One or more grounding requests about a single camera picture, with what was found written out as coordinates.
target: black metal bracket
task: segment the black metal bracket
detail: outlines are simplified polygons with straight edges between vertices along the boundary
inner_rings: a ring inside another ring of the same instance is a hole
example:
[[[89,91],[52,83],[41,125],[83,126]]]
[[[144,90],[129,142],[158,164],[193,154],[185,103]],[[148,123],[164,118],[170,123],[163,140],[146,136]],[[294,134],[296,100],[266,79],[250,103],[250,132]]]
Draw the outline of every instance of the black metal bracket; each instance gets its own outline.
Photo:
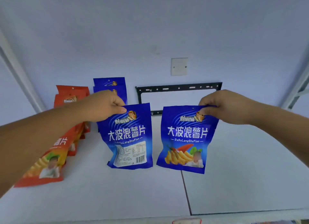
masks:
[[[181,85],[164,85],[164,86],[143,86],[135,87],[138,103],[141,104],[141,94],[150,92],[166,92],[166,91],[182,91],[182,90],[221,90],[222,82],[197,83],[197,84],[181,84]],[[162,110],[151,111],[152,116],[162,115]]]

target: hand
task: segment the hand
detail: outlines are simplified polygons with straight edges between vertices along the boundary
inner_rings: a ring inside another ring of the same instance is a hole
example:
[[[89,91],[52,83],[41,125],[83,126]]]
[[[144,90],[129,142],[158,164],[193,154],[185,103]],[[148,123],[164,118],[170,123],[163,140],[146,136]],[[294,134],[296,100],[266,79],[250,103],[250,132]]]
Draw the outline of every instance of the hand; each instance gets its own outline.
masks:
[[[110,90],[99,91],[77,101],[79,113],[83,115],[83,121],[103,121],[114,114],[126,113],[123,100]]]
[[[203,115],[211,115],[230,124],[250,124],[262,103],[229,90],[219,90],[203,97],[199,105],[216,105],[200,110]]]

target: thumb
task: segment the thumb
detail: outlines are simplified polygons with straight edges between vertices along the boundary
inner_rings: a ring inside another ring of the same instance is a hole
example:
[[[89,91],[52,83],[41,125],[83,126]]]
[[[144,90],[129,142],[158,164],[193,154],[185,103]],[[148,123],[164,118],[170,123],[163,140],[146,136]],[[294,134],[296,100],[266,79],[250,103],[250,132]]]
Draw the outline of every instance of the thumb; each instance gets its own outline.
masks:
[[[202,115],[210,115],[218,118],[219,109],[218,107],[205,107],[200,110],[200,114]]]
[[[113,114],[122,114],[122,113],[126,113],[127,110],[124,107],[120,107],[120,106],[112,106],[112,112]]]

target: nutrition label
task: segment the nutrition label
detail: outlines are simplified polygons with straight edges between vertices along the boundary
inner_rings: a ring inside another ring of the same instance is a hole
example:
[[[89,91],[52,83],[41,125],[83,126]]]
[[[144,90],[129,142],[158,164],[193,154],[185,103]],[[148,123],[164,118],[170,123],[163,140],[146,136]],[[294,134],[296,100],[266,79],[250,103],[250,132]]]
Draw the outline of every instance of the nutrition label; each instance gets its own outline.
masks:
[[[146,141],[142,141],[125,148],[121,145],[117,145],[117,149],[118,154],[114,161],[114,166],[116,167],[138,165],[147,162]]]

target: forearm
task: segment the forearm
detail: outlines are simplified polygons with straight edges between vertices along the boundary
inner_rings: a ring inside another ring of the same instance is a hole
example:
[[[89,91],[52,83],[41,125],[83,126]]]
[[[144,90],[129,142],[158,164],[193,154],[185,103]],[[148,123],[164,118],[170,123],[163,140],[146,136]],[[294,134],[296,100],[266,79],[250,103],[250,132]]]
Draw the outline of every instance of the forearm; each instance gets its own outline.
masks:
[[[260,103],[255,111],[251,124],[273,136],[309,167],[309,119]]]
[[[70,128],[82,122],[77,103],[0,127],[0,197]]]

